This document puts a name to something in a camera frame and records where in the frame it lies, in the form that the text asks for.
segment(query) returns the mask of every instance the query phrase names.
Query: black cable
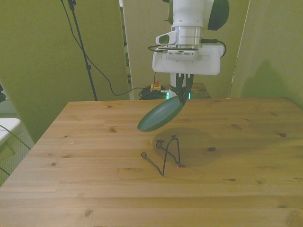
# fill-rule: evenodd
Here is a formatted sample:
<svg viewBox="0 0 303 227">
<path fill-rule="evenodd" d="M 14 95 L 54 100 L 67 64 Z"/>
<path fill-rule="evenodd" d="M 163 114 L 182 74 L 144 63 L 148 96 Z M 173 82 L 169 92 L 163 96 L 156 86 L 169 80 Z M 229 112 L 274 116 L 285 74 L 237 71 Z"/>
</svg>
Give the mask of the black cable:
<svg viewBox="0 0 303 227">
<path fill-rule="evenodd" d="M 153 52 L 162 53 L 163 51 L 157 51 L 157 50 L 154 50 L 154 49 L 153 49 L 153 48 L 158 47 L 158 46 L 161 46 L 161 45 L 149 46 L 148 49 L 149 49 L 150 51 L 153 51 Z"/>
<path fill-rule="evenodd" d="M 0 127 L 4 128 L 6 131 L 8 131 L 10 134 L 12 134 L 15 138 L 17 138 L 24 146 L 26 146 L 28 149 L 31 150 L 31 148 L 30 148 L 28 145 L 26 145 L 21 139 L 19 139 L 18 136 L 16 136 L 16 135 L 15 135 L 14 133 L 12 133 L 10 130 L 8 130 L 7 128 L 5 128 L 5 127 L 2 126 L 2 125 L 0 125 Z"/>
<path fill-rule="evenodd" d="M 224 46 L 224 53 L 223 53 L 223 55 L 221 56 L 221 58 L 226 54 L 227 47 L 226 47 L 225 43 L 223 43 L 222 41 L 219 41 L 219 40 L 217 40 L 217 39 L 202 39 L 202 40 L 201 40 L 201 43 L 202 43 L 202 44 L 217 44 L 217 43 L 221 43 L 221 44 L 223 44 L 223 46 Z"/>
<path fill-rule="evenodd" d="M 223 43 L 222 41 L 218 41 L 218 43 L 221 43 L 221 44 L 223 44 L 223 46 L 224 46 L 224 53 L 223 53 L 223 55 L 221 56 L 221 57 L 224 57 L 224 55 L 226 54 L 226 51 L 227 51 L 227 47 L 226 47 L 225 43 Z"/>
<path fill-rule="evenodd" d="M 4 169 L 2 169 L 1 167 L 0 167 L 0 170 L 2 170 L 3 172 L 5 172 L 7 175 L 10 176 L 10 174 L 8 172 L 6 172 Z"/>
<path fill-rule="evenodd" d="M 155 72 L 155 75 L 153 77 L 153 86 L 152 86 L 152 91 L 153 92 L 153 89 L 155 88 L 155 81 L 156 81 L 156 72 Z"/>
<path fill-rule="evenodd" d="M 76 42 L 77 42 L 77 44 L 78 44 L 78 46 L 80 47 L 80 49 L 82 50 L 82 47 L 81 47 L 81 45 L 80 45 L 80 43 L 78 42 L 78 40 L 77 40 L 77 38 L 76 38 L 76 36 L 75 36 L 75 34 L 74 34 L 74 32 L 73 32 L 73 30 L 72 30 L 72 26 L 71 26 L 71 21 L 70 21 L 70 18 L 69 18 L 69 16 L 68 16 L 68 13 L 67 13 L 67 11 L 66 11 L 66 8 L 65 8 L 65 5 L 64 5 L 64 3 L 63 3 L 63 0 L 61 0 L 61 3 L 62 3 L 62 5 L 63 5 L 63 7 L 64 7 L 64 11 L 65 11 L 65 14 L 66 14 L 66 16 L 67 16 L 67 19 L 68 19 L 68 22 L 69 22 L 69 24 L 70 24 L 70 27 L 71 27 L 71 33 L 72 33 L 72 36 L 74 37 L 74 39 L 76 40 Z M 112 84 L 111 84 L 111 82 L 110 82 L 110 80 L 104 75 L 104 73 L 89 59 L 89 57 L 88 57 L 88 55 L 85 53 L 85 55 L 86 55 L 86 57 L 87 57 L 87 59 L 89 60 L 89 62 L 105 77 L 105 79 L 109 82 L 109 86 L 110 86 L 110 90 L 111 90 L 111 92 L 115 95 L 115 96 L 121 96 L 121 95 L 124 95 L 124 94 L 126 94 L 126 93 L 128 93 L 128 92 L 130 92 L 130 91 L 132 91 L 132 90 L 135 90 L 135 89 L 144 89 L 143 87 L 136 87 L 136 88 L 133 88 L 133 89 L 131 89 L 131 90 L 129 90 L 129 91 L 126 91 L 126 92 L 124 92 L 124 93 L 122 93 L 122 94 L 119 94 L 119 95 L 117 95 L 117 94 L 115 94 L 114 93 L 114 91 L 113 91 L 113 88 L 112 88 Z"/>
</svg>

